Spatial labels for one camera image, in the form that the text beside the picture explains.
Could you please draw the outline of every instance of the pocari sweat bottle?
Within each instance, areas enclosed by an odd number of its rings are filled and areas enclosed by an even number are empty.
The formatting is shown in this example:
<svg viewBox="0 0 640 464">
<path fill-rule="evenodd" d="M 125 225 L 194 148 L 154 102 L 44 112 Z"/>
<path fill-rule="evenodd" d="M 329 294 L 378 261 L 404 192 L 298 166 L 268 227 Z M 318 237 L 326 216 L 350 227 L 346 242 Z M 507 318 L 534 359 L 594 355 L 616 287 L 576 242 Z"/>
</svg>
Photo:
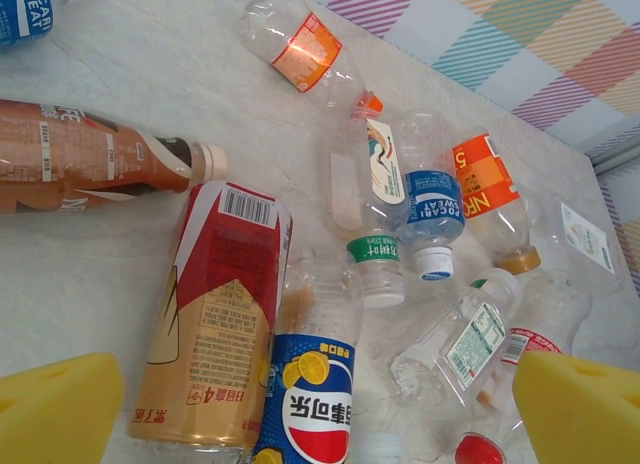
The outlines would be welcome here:
<svg viewBox="0 0 640 464">
<path fill-rule="evenodd" d="M 413 253 L 426 281 L 453 275 L 449 245 L 464 230 L 460 185 L 455 176 L 453 138 L 441 115 L 418 111 L 398 123 L 397 142 L 411 203 L 397 236 Z"/>
<path fill-rule="evenodd" d="M 344 462 L 363 291 L 351 256 L 287 267 L 253 463 Z"/>
<path fill-rule="evenodd" d="M 0 48 L 44 37 L 59 7 L 77 0 L 0 0 Z"/>
</svg>

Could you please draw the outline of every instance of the white table surface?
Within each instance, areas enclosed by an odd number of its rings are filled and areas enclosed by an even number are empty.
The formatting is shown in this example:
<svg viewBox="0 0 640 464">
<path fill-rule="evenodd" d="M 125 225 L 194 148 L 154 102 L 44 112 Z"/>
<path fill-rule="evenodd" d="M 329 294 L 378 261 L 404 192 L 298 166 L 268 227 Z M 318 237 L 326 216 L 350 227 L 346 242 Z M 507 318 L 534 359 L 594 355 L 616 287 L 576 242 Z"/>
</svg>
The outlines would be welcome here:
<svg viewBox="0 0 640 464">
<path fill-rule="evenodd" d="M 230 177 L 281 198 L 294 215 L 294 245 L 304 242 L 321 225 L 316 155 L 324 116 L 237 40 L 232 26 L 246 1 L 91 0 L 69 6 L 48 39 L 0 56 L 0 96 L 103 112 L 158 135 L 219 144 L 230 156 Z M 610 228 L 585 156 L 313 7 L 384 101 L 437 107 L 458 130 L 483 125 L 517 181 L 571 196 L 576 210 L 589 209 Z M 127 392 L 107 464 L 189 461 L 125 434 L 184 200 L 165 194 L 84 214 L 0 216 L 0 374 L 113 352 Z M 490 264 L 469 232 L 453 248 L 460 285 Z M 425 302 L 405 311 L 421 306 L 435 313 L 435 301 L 441 307 L 443 296 L 444 302 L 454 298 L 444 293 L 451 285 L 437 292 L 425 286 L 412 291 L 428 296 Z M 628 278 L 621 293 L 595 301 L 575 352 L 637 369 L 639 323 L 640 301 Z M 367 346 L 360 347 L 356 399 L 375 399 L 379 378 Z M 535 462 L 514 462 L 525 460 Z"/>
</svg>

